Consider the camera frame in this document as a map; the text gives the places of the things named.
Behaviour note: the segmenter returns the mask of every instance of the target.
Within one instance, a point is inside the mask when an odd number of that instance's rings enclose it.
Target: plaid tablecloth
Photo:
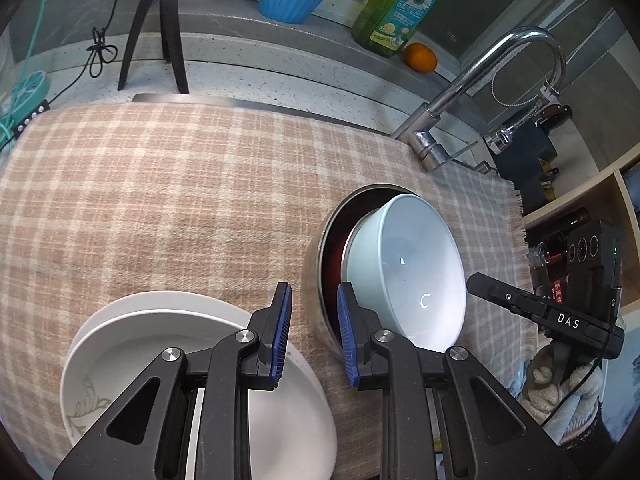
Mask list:
[[[334,478],[376,474],[379,397],[348,387],[310,332],[300,293],[305,250],[324,216],[375,182],[407,187],[440,212],[467,275],[530,287],[511,184],[453,164],[426,174],[400,142],[204,105],[92,105],[34,120],[0,179],[0,413],[15,443],[49,466],[69,451],[60,376],[76,331],[105,304],[186,290],[253,311],[286,280],[289,340],[335,418]],[[468,296],[460,343],[508,385],[533,356],[536,329]]]

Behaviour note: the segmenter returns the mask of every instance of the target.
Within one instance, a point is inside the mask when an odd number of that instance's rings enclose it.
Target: dish soap bottle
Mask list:
[[[367,50],[391,57],[415,34],[437,0],[369,0],[351,35]]]

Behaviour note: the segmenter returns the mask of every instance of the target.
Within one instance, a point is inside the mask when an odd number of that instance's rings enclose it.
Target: stacked plates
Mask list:
[[[80,328],[60,384],[60,408],[72,444],[165,348],[210,348],[246,328],[251,315],[188,292],[142,292],[113,301]],[[191,428],[186,478],[193,477],[202,394]],[[335,465],[334,420],[313,370],[287,346],[280,385],[249,392],[252,478],[328,480]]]

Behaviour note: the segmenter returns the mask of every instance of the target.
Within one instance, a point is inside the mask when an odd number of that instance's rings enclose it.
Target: tripod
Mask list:
[[[131,23],[127,46],[122,58],[120,80],[118,90],[122,90],[127,84],[127,75],[133,51],[136,48],[138,37],[142,31],[142,25],[154,0],[140,0],[138,8]],[[170,61],[174,67],[175,82],[181,94],[189,93],[187,73],[184,69],[184,56],[182,54],[182,41],[180,40],[180,21],[178,18],[178,0],[160,0],[160,36],[162,39],[162,58]]]

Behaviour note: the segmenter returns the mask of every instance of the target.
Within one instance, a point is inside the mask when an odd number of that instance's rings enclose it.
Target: faucet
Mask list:
[[[543,28],[521,27],[507,32],[455,78],[448,88],[436,95],[430,103],[421,104],[391,137],[410,145],[427,171],[439,168],[450,160],[447,151],[429,133],[429,130],[440,121],[440,114],[487,75],[510,52],[532,41],[540,41],[551,47],[554,52],[554,70],[551,78],[542,85],[537,100],[523,116],[495,128],[484,136],[489,149],[494,153],[503,152],[511,145],[514,132],[548,104],[552,96],[558,95],[559,86],[564,77],[566,61],[562,46]]]

